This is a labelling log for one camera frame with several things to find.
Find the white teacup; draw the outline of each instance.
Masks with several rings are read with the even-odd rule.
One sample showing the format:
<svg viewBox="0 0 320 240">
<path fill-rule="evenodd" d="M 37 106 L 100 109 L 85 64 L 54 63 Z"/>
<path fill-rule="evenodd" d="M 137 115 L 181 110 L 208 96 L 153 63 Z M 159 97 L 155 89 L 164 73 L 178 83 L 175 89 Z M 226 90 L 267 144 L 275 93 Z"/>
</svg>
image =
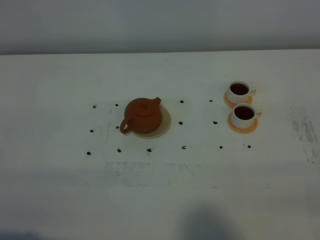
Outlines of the white teacup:
<svg viewBox="0 0 320 240">
<path fill-rule="evenodd" d="M 245 94 L 243 94 L 243 92 L 241 94 L 239 94 L 239 92 L 237 92 L 238 94 L 234 93 L 231 89 L 231 86 L 234 84 L 243 85 L 245 88 L 247 88 L 247 93 Z M 256 89 L 249 87 L 249 85 L 243 81 L 234 81 L 229 85 L 228 90 L 226 91 L 226 98 L 229 100 L 230 103 L 233 103 L 233 104 L 245 103 L 248 100 L 249 96 L 254 96 L 254 95 L 256 95 Z"/>
<path fill-rule="evenodd" d="M 255 110 L 250 104 L 247 103 L 239 103 L 232 109 L 230 120 L 233 126 L 235 126 L 237 129 L 248 129 L 254 123 L 254 120 L 260 118 L 261 115 L 261 110 Z"/>
</svg>

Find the cup handle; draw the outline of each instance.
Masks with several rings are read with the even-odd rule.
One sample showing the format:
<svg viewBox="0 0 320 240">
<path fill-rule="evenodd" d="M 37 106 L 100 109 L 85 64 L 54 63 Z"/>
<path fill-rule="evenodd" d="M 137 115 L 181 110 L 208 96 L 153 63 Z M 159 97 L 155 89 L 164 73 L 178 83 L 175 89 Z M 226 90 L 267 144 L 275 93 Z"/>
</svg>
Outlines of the cup handle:
<svg viewBox="0 0 320 240">
<path fill-rule="evenodd" d="M 128 125 L 128 127 L 125 129 L 126 124 L 128 124 L 131 121 L 131 116 L 125 118 L 121 125 L 120 125 L 120 132 L 123 134 L 127 134 L 128 132 L 131 131 L 131 127 Z"/>
<path fill-rule="evenodd" d="M 256 95 L 256 89 L 255 88 L 251 88 L 250 89 L 250 94 L 249 94 L 249 96 L 254 96 L 254 95 Z"/>
<path fill-rule="evenodd" d="M 262 110 L 258 109 L 255 110 L 255 118 L 254 119 L 258 119 L 262 116 Z"/>
</svg>

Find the tea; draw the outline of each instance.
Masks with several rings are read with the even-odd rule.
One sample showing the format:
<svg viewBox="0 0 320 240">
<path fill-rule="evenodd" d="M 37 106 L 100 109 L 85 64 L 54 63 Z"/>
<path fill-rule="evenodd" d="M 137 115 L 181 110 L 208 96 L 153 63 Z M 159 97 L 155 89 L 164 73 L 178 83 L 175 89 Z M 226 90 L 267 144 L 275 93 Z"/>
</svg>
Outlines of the tea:
<svg viewBox="0 0 320 240">
<path fill-rule="evenodd" d="M 249 92 L 249 89 L 247 88 L 247 86 L 241 83 L 232 84 L 230 86 L 230 90 L 236 95 L 246 95 Z"/>
<path fill-rule="evenodd" d="M 249 120 L 252 119 L 255 116 L 254 111 L 251 110 L 251 108 L 246 106 L 238 106 L 234 110 L 234 114 L 242 120 Z"/>
</svg>

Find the teapot spout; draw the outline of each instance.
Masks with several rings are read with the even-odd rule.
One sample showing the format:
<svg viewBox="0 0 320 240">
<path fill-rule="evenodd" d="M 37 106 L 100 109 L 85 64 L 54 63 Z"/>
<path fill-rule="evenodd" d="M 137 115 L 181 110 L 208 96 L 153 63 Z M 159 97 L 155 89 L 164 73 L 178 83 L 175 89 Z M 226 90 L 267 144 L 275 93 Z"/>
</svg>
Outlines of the teapot spout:
<svg viewBox="0 0 320 240">
<path fill-rule="evenodd" d="M 156 97 L 155 99 L 152 99 L 152 101 L 153 101 L 154 104 L 159 105 L 160 102 L 161 102 L 161 99 L 159 97 Z"/>
</svg>

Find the orange coaster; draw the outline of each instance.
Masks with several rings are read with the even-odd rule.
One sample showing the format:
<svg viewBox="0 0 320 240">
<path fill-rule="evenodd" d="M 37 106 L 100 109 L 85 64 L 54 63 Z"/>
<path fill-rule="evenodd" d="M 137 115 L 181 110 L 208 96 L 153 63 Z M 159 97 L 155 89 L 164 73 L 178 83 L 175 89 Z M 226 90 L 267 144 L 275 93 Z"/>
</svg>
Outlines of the orange coaster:
<svg viewBox="0 0 320 240">
<path fill-rule="evenodd" d="M 237 127 L 235 127 L 233 124 L 232 124 L 232 122 L 231 122 L 231 114 L 232 114 L 232 112 L 229 114 L 229 116 L 228 116 L 228 118 L 227 118 L 227 122 L 228 122 L 228 125 L 229 125 L 229 127 L 233 130 L 233 131 L 235 131 L 235 132 L 237 132 L 237 133 L 239 133 L 239 134 L 250 134 L 250 133 L 252 133 L 252 132 L 254 132 L 256 129 L 257 129 L 257 127 L 258 127 L 258 119 L 255 119 L 254 121 L 253 121 L 253 124 L 251 125 L 251 127 L 249 127 L 249 128 L 246 128 L 246 129 L 240 129 L 240 128 L 237 128 Z"/>
<path fill-rule="evenodd" d="M 229 102 L 229 100 L 228 100 L 228 98 L 227 98 L 227 92 L 225 92 L 224 93 L 224 96 L 223 96 L 223 99 L 224 99 L 224 102 L 225 102 L 225 104 L 229 107 L 229 108 L 234 108 L 235 107 L 235 105 L 237 105 L 237 104 L 234 104 L 234 103 L 232 103 L 232 102 Z M 246 102 L 244 102 L 244 104 L 252 104 L 252 96 L 249 96 L 248 97 L 248 100 L 246 101 Z"/>
</svg>

